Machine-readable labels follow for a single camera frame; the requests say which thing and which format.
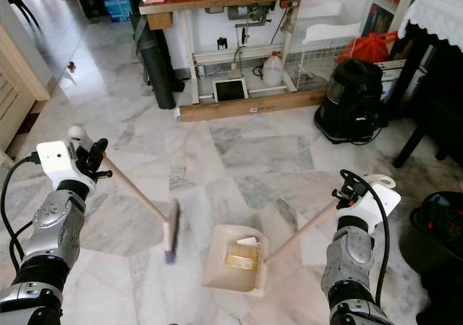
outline red bag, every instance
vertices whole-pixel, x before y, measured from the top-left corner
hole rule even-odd
[[[385,62],[389,60],[387,43],[398,39],[397,31],[376,35],[370,33],[368,37],[357,39],[352,49],[352,43],[346,46],[339,55],[337,61],[343,62],[346,59],[361,59],[372,63]]]

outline white container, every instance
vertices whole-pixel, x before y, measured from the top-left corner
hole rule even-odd
[[[263,62],[263,82],[267,86],[278,86],[281,84],[281,78],[283,77],[283,62],[279,57],[277,51],[272,52],[272,56],[268,57]]]

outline white wall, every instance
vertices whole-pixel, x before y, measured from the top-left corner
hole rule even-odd
[[[360,21],[367,6],[367,0],[304,0],[302,8],[327,1],[342,1],[353,16],[354,20]],[[248,46],[258,46],[269,44],[275,32],[283,11],[277,6],[273,12],[267,16],[272,22],[265,26],[250,28],[250,38]],[[187,12],[189,23],[190,41],[193,51],[197,53],[212,52],[217,50],[216,40],[219,37],[227,38],[229,48],[237,47],[237,35],[234,25],[242,23],[242,20],[228,20],[225,11],[221,14],[207,14],[204,9],[192,10]],[[174,13],[174,24],[171,28],[164,30],[169,45],[169,51],[174,69],[188,67],[186,52],[183,46],[181,28],[176,13]],[[283,43],[284,35],[278,32],[274,43]]]
[[[51,71],[48,68],[47,63],[45,63],[42,55],[29,39],[24,27],[17,19],[16,14],[7,0],[0,0],[0,23],[5,30],[7,30],[22,55],[26,58],[30,67],[46,87],[53,75],[51,74]]]

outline broom handle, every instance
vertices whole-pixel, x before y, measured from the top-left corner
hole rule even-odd
[[[299,231],[297,231],[294,236],[289,238],[280,248],[275,250],[273,254],[271,254],[267,259],[265,260],[265,263],[269,263],[272,261],[277,255],[283,253],[285,250],[288,250],[291,245],[296,243],[299,239],[302,238],[303,235],[305,235],[307,232],[309,232],[311,229],[314,229],[317,227],[322,221],[336,213],[336,205],[338,204],[339,200],[333,200],[331,201],[320,213],[317,214],[315,218],[310,220],[306,225],[304,225]]]
[[[167,223],[167,218],[157,209],[150,200],[146,198],[145,195],[142,194],[142,192],[138,189],[137,186],[129,179],[127,176],[122,173],[122,171],[117,168],[117,166],[111,161],[108,156],[104,155],[103,162],[106,163],[107,167],[113,171],[113,174],[116,175],[116,177],[123,182],[134,194],[137,196],[137,198],[140,200],[141,203],[145,205],[146,208],[148,208],[151,213],[153,213],[155,216],[158,217],[159,220],[161,220],[163,223]]]

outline black vacuum cleaner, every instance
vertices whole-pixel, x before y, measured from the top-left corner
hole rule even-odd
[[[333,143],[368,143],[381,110],[383,73],[377,65],[348,59],[339,64],[315,113],[315,125]]]

